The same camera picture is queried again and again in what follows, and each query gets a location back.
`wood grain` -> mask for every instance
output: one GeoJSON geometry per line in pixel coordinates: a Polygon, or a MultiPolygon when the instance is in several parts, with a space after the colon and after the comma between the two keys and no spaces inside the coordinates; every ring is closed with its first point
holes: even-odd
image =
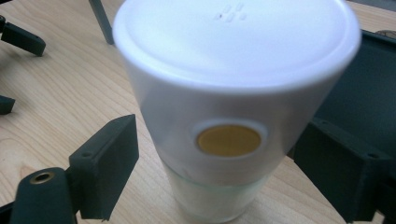
{"type": "MultiPolygon", "coordinates": [[[[104,0],[110,21],[121,0],[104,0]]],[[[396,30],[396,14],[350,5],[361,27],[396,30]]],[[[194,223],[172,197],[114,46],[87,1],[14,0],[0,14],[47,42],[43,57],[0,43],[0,94],[17,100],[0,116],[0,205],[12,202],[19,181],[68,156],[110,120],[137,115],[140,159],[109,223],[194,223]]],[[[375,223],[381,222],[381,216],[375,223]]],[[[100,223],[80,220],[79,223],[100,223]]],[[[290,159],[276,169],[244,215],[232,223],[344,223],[290,159]]]]}

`white cup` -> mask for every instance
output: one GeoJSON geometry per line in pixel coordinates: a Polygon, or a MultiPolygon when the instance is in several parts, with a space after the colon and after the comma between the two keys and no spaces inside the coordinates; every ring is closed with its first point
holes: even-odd
{"type": "Polygon", "coordinates": [[[127,0],[113,32],[176,200],[205,222],[245,211],[361,42],[344,0],[127,0]]]}

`wooden table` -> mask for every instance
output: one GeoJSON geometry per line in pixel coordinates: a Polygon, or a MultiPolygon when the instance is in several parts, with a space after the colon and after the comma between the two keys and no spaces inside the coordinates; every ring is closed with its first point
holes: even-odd
{"type": "MultiPolygon", "coordinates": [[[[121,3],[104,0],[110,21],[121,3]]],[[[350,5],[362,29],[396,30],[395,12],[350,5]]],[[[109,222],[189,223],[177,209],[120,55],[104,40],[89,1],[14,0],[0,6],[0,15],[47,42],[43,57],[0,42],[0,94],[17,100],[12,113],[0,116],[0,205],[14,200],[22,178],[67,168],[69,155],[107,122],[136,114],[140,159],[109,222]]],[[[233,223],[344,221],[286,158],[233,223]]]]}

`screw hole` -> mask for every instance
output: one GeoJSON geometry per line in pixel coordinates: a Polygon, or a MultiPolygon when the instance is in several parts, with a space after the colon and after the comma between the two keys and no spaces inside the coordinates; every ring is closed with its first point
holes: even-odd
{"type": "Polygon", "coordinates": [[[43,184],[43,183],[50,181],[54,176],[55,176],[55,173],[53,173],[53,172],[41,173],[41,174],[38,174],[38,175],[35,175],[34,177],[32,177],[30,179],[30,183],[35,184],[35,185],[43,184]]]}

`black clamp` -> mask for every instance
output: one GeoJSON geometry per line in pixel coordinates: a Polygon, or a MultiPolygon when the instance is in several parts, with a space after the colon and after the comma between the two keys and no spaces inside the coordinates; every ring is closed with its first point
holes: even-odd
{"type": "Polygon", "coordinates": [[[26,176],[15,202],[0,207],[0,223],[76,224],[77,211],[109,220],[138,157],[135,116],[113,119],[69,157],[68,169],[26,176]]]}
{"type": "Polygon", "coordinates": [[[28,31],[23,30],[10,22],[6,22],[6,18],[0,15],[0,34],[1,40],[33,53],[36,56],[42,56],[46,43],[43,39],[28,31]]]}

